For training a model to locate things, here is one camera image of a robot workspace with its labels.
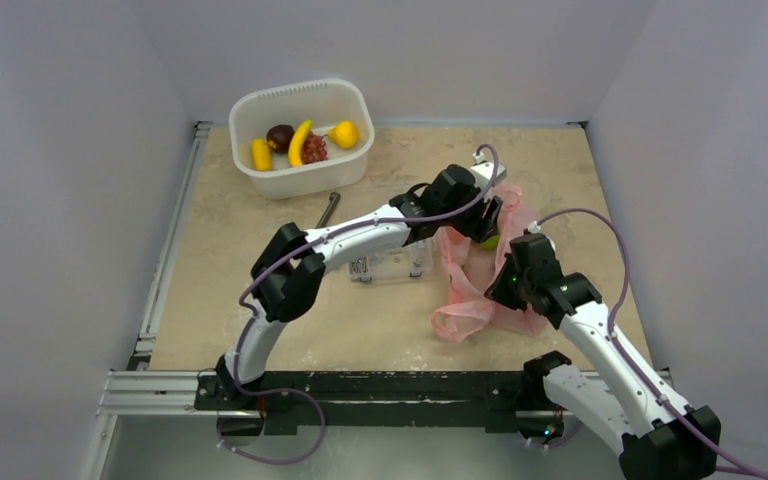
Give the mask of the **pink plastic bag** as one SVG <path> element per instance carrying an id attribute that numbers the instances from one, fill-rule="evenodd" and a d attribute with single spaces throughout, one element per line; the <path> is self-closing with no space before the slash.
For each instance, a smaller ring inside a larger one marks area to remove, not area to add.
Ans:
<path id="1" fill-rule="evenodd" d="M 507 245 L 523 234 L 536 213 L 525 202 L 520 187 L 504 182 L 492 189 L 503 204 L 498 219 L 500 242 L 494 251 L 486 251 L 452 227 L 436 233 L 444 271 L 449 277 L 448 303 L 436 309 L 431 325 L 447 341 L 462 342 L 489 325 L 512 332 L 537 336 L 547 321 L 532 311 L 511 310 L 484 297 L 501 270 Z"/>

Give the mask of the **yellow fake banana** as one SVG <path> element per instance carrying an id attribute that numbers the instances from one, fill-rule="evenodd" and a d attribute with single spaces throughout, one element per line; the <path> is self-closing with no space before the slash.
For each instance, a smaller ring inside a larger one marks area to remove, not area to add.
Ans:
<path id="1" fill-rule="evenodd" d="M 252 165 L 256 171 L 266 172 L 273 169 L 272 149 L 262 138 L 255 138 L 251 143 Z"/>
<path id="2" fill-rule="evenodd" d="M 311 132 L 312 126 L 313 120 L 307 119 L 295 129 L 295 135 L 287 152 L 288 162 L 291 167 L 301 167 L 304 165 L 300 156 L 302 144 Z"/>

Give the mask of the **red fake strawberries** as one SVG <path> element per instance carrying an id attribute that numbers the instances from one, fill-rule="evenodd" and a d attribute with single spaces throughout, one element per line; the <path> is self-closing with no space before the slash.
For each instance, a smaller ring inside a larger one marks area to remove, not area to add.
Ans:
<path id="1" fill-rule="evenodd" d="M 309 133 L 302 144 L 300 156 L 302 163 L 305 165 L 326 161 L 328 159 L 328 150 L 324 137 L 315 133 Z"/>

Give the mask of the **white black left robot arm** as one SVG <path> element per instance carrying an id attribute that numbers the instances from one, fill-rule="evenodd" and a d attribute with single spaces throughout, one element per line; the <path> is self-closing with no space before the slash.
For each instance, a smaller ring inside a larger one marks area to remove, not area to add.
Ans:
<path id="1" fill-rule="evenodd" d="M 239 303 L 251 313 L 232 350 L 197 387 L 198 410 L 255 405 L 267 360 L 284 328 L 314 305 L 323 278 L 363 256 L 429 239 L 442 227 L 482 242 L 496 232 L 502 202 L 492 188 L 507 176 L 497 161 L 449 165 L 429 184 L 399 194 L 371 213 L 312 230 L 283 225 L 251 269 Z"/>

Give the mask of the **light green fake fruit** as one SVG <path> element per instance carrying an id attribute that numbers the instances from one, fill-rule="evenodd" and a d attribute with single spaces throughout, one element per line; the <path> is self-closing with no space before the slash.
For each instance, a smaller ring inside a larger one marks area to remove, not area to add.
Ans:
<path id="1" fill-rule="evenodd" d="M 496 233 L 495 235 L 489 237 L 487 240 L 481 242 L 479 244 L 479 247 L 486 251 L 494 251 L 497 248 L 500 242 L 500 239 L 501 239 L 501 234 Z"/>

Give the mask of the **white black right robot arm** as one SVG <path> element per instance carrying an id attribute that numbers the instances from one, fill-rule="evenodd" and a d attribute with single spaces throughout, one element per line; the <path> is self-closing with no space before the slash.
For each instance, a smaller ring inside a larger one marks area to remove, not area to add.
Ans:
<path id="1" fill-rule="evenodd" d="M 563 272 L 552 241 L 526 233 L 511 241 L 502 270 L 485 293 L 509 309 L 530 310 L 588 359 L 595 384 L 552 351 L 526 362 L 521 392 L 536 407 L 572 413 L 617 455 L 627 479 L 704 479 L 716 470 L 721 422 L 693 407 L 646 364 L 581 273 Z"/>

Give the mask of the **dark red fake apple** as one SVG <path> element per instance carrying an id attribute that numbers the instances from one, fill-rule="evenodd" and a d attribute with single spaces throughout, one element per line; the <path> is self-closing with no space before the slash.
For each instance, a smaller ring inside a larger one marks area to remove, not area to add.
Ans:
<path id="1" fill-rule="evenodd" d="M 274 153 L 286 154 L 294 135 L 295 129 L 292 125 L 275 125 L 267 131 L 266 143 Z"/>

